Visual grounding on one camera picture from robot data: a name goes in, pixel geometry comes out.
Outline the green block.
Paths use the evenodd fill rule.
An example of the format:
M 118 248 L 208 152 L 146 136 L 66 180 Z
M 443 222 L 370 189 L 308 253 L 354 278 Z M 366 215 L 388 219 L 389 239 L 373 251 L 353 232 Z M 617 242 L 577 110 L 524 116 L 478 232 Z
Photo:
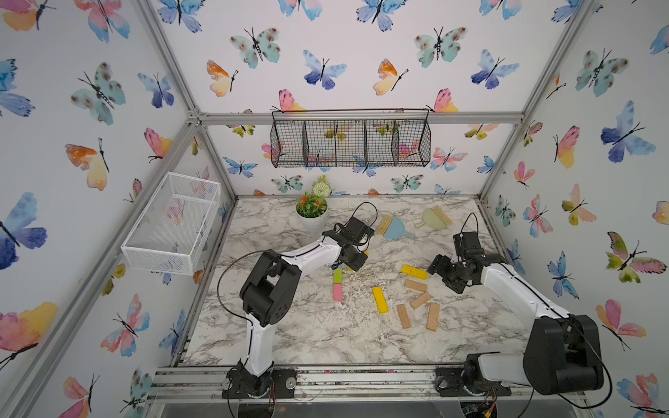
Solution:
M 333 283 L 342 284 L 343 283 L 343 270 L 336 269 L 333 272 Z

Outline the pink block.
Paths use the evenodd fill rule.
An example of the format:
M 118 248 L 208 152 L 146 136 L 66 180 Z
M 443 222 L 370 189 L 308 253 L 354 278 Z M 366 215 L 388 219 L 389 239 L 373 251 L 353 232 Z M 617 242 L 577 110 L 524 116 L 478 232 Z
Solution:
M 341 283 L 333 285 L 333 300 L 336 302 L 343 301 L 343 285 Z

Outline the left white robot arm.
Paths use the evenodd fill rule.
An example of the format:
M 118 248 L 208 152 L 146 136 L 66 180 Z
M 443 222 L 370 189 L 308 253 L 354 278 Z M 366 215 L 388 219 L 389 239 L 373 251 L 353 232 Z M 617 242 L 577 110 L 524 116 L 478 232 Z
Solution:
M 240 289 L 242 317 L 247 324 L 246 350 L 228 373 L 228 395 L 257 398 L 270 391 L 276 325 L 289 312 L 300 280 L 323 266 L 345 265 L 359 271 L 368 259 L 362 247 L 374 234 L 372 226 L 352 216 L 305 247 L 283 254 L 260 252 Z

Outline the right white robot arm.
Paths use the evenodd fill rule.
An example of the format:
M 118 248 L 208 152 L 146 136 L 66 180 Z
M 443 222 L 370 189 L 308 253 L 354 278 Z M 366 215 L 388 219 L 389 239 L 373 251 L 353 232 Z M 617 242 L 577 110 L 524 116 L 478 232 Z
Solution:
M 587 315 L 573 315 L 522 278 L 500 254 L 485 252 L 477 233 L 454 235 L 456 257 L 436 256 L 427 269 L 457 294 L 482 286 L 521 320 L 530 335 L 520 355 L 468 355 L 461 381 L 472 393 L 505 383 L 540 395 L 564 395 L 603 388 L 609 380 L 601 358 L 599 329 Z

